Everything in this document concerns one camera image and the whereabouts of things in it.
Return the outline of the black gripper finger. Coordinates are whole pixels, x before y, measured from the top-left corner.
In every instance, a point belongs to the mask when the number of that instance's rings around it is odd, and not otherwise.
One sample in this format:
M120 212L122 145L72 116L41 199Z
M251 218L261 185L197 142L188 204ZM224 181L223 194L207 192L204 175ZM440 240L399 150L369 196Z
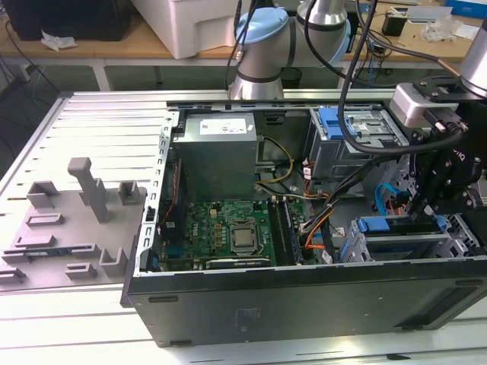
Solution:
M428 220L433 215L431 204L438 193L438 187L444 182L443 151L411 154L409 174L415 179L415 194L409 206L409 217L413 222Z
M442 189L425 199L435 214L462 214L483 207L479 192L472 186L462 189Z

